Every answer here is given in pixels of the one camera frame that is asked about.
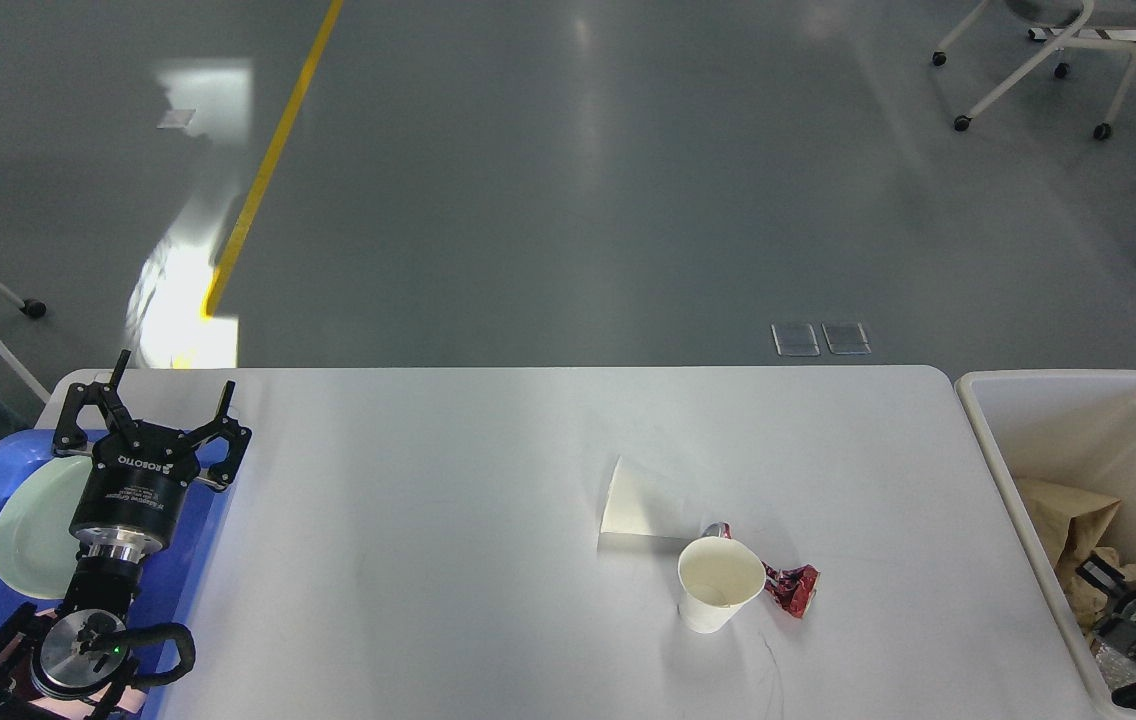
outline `cup rim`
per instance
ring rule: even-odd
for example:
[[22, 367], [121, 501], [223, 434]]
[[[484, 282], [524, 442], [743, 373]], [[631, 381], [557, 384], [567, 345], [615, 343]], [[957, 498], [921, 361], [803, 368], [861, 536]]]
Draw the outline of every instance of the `cup rim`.
[[[740, 549], [742, 551], [745, 551], [747, 553], [747, 555], [751, 556], [751, 559], [754, 559], [755, 566], [757, 566], [757, 568], [759, 568], [759, 585], [757, 585], [754, 592], [750, 593], [750, 597], [746, 597], [746, 600], [743, 600], [741, 602], [729, 602], [729, 603], [725, 603], [725, 605], [719, 605], [719, 603], [705, 602], [705, 601], [701, 600], [701, 597], [695, 596], [695, 594], [692, 594], [692, 592], [688, 591], [688, 584], [686, 583], [686, 580], [683, 579], [684, 561], [686, 561], [688, 550], [692, 546], [695, 546], [695, 544], [698, 544], [698, 543], [705, 543], [707, 541], [718, 542], [720, 544], [730, 543], [730, 545], [733, 547], [736, 547], [736, 549]], [[725, 537], [708, 536], [708, 537], [696, 538], [695, 541], [692, 541], [691, 543], [687, 544], [686, 547], [683, 549], [683, 551], [679, 551], [678, 570], [679, 570], [679, 587], [683, 588], [683, 592], [688, 593], [691, 595], [691, 597], [693, 597], [693, 600], [695, 600], [696, 602], [701, 602], [702, 605], [719, 606], [720, 609], [728, 609], [728, 606], [742, 606], [742, 605], [746, 605], [746, 603], [750, 602], [751, 600], [755, 600], [755, 597], [759, 597], [759, 593], [763, 592], [765, 583], [766, 583], [766, 580], [768, 580], [768, 574], [765, 572], [765, 562], [761, 561], [758, 555], [755, 555], [755, 552], [752, 551], [751, 547], [746, 546], [746, 543], [743, 543], [743, 542], [741, 542], [740, 539], [736, 539], [736, 538], [725, 538]]]

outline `gray chair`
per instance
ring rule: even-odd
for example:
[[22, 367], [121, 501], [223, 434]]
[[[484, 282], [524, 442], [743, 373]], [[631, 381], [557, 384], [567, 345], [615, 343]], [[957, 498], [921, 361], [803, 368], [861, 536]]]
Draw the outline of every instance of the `gray chair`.
[[[1093, 129], [1093, 137], [1106, 140], [1111, 136], [1111, 123], [1116, 122], [1116, 116], [1120, 111], [1124, 95], [1131, 82], [1131, 70], [1136, 69], [1136, 44], [1121, 40], [1106, 37], [1104, 31], [1109, 30], [1136, 30], [1136, 0], [1004, 0], [1008, 9], [1012, 10], [1017, 17], [1030, 23], [1034, 27], [1060, 31], [1049, 33], [1049, 41], [1037, 53], [1026, 60], [1020, 68], [1017, 68], [1011, 76], [999, 83], [978, 104], [967, 114], [955, 118], [955, 129], [964, 132], [971, 126], [972, 120], [989, 108], [994, 101], [999, 100], [1004, 92], [1008, 92], [1017, 81], [1024, 78], [1026, 74], [1038, 67], [1050, 55], [1067, 47], [1085, 47], [1089, 50], [1121, 51], [1129, 56], [1129, 62], [1124, 70], [1124, 78], [1120, 79], [1120, 87], [1116, 91], [1116, 99], [1111, 100], [1111, 106], [1106, 110], [1106, 118], [1102, 119], [1097, 127]], [[989, 6], [989, 0], [982, 2], [967, 14], [954, 30], [949, 32], [933, 53], [934, 65], [946, 64], [946, 50], [958, 36], [962, 35], [967, 28], [975, 23], [978, 15], [984, 12]], [[1102, 31], [1099, 37], [1080, 37], [1080, 32], [1085, 30]], [[1070, 65], [1059, 62], [1053, 74], [1059, 78], [1066, 77], [1070, 72]]]

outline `yellow floor line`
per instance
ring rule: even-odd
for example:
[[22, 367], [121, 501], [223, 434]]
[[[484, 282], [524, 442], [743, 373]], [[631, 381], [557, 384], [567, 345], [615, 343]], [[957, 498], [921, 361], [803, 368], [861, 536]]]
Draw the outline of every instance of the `yellow floor line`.
[[324, 15], [320, 32], [315, 36], [315, 44], [311, 45], [311, 53], [306, 57], [302, 73], [296, 77], [293, 95], [289, 98], [289, 104], [284, 108], [279, 124], [275, 126], [275, 136], [270, 140], [270, 146], [266, 149], [266, 157], [262, 158], [260, 167], [257, 168], [257, 177], [253, 178], [252, 187], [248, 191], [243, 209], [239, 210], [235, 228], [229, 232], [229, 240], [226, 241], [226, 248], [222, 251], [222, 258], [217, 260], [216, 268], [212, 268], [212, 282], [208, 284], [208, 295], [203, 301], [204, 316], [216, 313], [217, 305], [222, 303], [222, 293], [226, 291], [226, 282], [229, 282], [229, 274], [235, 269], [239, 252], [243, 250], [244, 240], [248, 238], [248, 229], [252, 228], [257, 209], [261, 206], [262, 196], [266, 196], [266, 189], [270, 186], [275, 165], [279, 164], [279, 156], [283, 154], [284, 145], [289, 142], [289, 133], [293, 132], [298, 110], [302, 109], [306, 91], [311, 86], [315, 68], [320, 64], [320, 56], [324, 55], [324, 48], [327, 45], [327, 37], [332, 35], [332, 26], [336, 24], [336, 17], [341, 14], [343, 1], [332, 0], [327, 14]]

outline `red wrapper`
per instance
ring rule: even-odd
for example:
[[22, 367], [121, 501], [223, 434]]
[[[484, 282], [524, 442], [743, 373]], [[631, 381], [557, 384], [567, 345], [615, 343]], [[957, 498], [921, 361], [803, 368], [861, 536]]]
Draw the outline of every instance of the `red wrapper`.
[[777, 601], [777, 605], [783, 606], [795, 618], [804, 618], [804, 612], [809, 609], [812, 596], [816, 594], [816, 579], [821, 574], [813, 566], [778, 571], [772, 570], [768, 564], [765, 564], [765, 572], [768, 575], [765, 589], [772, 594], [772, 600]]

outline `gray floor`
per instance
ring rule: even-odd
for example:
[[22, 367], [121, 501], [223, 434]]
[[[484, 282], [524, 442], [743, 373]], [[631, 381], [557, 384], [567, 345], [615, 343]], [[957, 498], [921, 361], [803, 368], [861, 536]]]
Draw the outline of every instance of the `gray floor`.
[[[222, 302], [236, 363], [1136, 368], [1136, 81], [1108, 142], [1121, 59], [1086, 51], [960, 135], [1036, 47], [996, 6], [933, 68], [969, 8], [349, 1]], [[325, 9], [0, 3], [0, 275], [52, 307], [0, 333], [43, 383], [172, 354]], [[788, 320], [874, 354], [783, 359]]]

